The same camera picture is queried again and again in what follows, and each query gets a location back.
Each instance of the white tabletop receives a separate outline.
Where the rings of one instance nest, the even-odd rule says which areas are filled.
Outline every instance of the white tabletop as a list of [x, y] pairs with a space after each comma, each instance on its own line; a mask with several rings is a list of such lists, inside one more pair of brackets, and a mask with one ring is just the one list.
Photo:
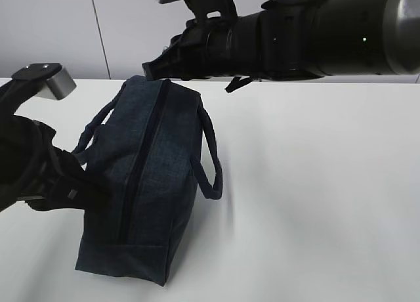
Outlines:
[[[71, 150], [121, 83], [78, 80], [18, 113]], [[226, 182], [220, 202], [198, 194], [167, 286], [75, 271], [83, 212], [16, 204], [0, 213], [2, 302], [420, 301], [420, 85], [183, 85], [202, 93]]]

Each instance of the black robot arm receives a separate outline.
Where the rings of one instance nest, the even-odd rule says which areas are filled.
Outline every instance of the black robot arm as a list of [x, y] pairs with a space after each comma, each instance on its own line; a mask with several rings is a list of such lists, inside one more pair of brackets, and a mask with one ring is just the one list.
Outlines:
[[61, 99], [75, 83], [60, 64], [32, 64], [0, 87], [0, 211], [25, 201], [38, 211], [102, 209], [110, 194], [69, 152], [52, 145], [56, 131], [14, 115], [35, 95]]
[[150, 80], [233, 76], [233, 91], [254, 79], [420, 72], [420, 0], [271, 0], [244, 17], [233, 0], [185, 2], [196, 19], [143, 65]]

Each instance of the bag strap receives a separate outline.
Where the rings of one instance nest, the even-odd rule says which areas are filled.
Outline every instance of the bag strap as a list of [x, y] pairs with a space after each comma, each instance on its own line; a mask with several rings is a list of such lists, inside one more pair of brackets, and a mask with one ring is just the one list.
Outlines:
[[99, 111], [99, 113], [92, 119], [92, 121], [86, 126], [85, 131], [81, 134], [79, 143], [77, 144], [76, 148], [73, 150], [72, 154], [76, 155], [78, 160], [84, 164], [86, 163], [85, 158], [87, 155], [87, 145], [92, 140], [93, 136], [95, 135], [96, 129], [104, 122], [106, 116], [117, 106], [118, 100], [125, 88], [125, 83], [119, 90], [118, 94], [114, 97], [114, 99], [109, 102], [103, 109]]
[[198, 185], [203, 192], [203, 195], [207, 199], [212, 200], [219, 200], [222, 198], [223, 192], [223, 172], [222, 172], [222, 165], [219, 161], [219, 157], [217, 156], [217, 142], [216, 142], [216, 134], [215, 130], [213, 129], [213, 124], [211, 123], [211, 119], [209, 114], [205, 111], [203, 104], [199, 105], [198, 108], [198, 117], [201, 121], [201, 125], [203, 127], [205, 138], [207, 139], [207, 144], [209, 146], [209, 151], [211, 155], [211, 159], [213, 160], [213, 165], [215, 166], [216, 170], [216, 177], [213, 186], [209, 183], [209, 179], [205, 174], [204, 168], [201, 165], [201, 162], [197, 159], [197, 157], [191, 157], [191, 166], [194, 171], [194, 175], [196, 176]]

